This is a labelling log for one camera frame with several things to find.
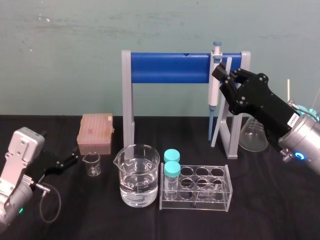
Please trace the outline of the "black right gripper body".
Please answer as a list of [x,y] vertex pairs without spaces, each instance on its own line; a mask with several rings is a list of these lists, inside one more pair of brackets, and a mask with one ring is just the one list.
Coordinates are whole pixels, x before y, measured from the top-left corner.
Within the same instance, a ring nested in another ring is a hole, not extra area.
[[228,84],[221,84],[220,90],[229,104],[229,111],[234,115],[249,114],[258,120],[271,146],[281,151],[279,139],[293,128],[289,121],[297,111],[269,89],[269,79],[262,73],[251,73],[249,81],[243,85],[235,86],[231,74],[228,80]]

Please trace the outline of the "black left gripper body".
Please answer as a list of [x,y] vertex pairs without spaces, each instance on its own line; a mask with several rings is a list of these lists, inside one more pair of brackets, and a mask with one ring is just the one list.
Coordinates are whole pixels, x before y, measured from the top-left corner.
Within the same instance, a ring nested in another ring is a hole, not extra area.
[[48,175],[60,175],[64,171],[64,163],[53,153],[42,150],[40,155],[27,167],[26,175],[33,185],[39,184]]

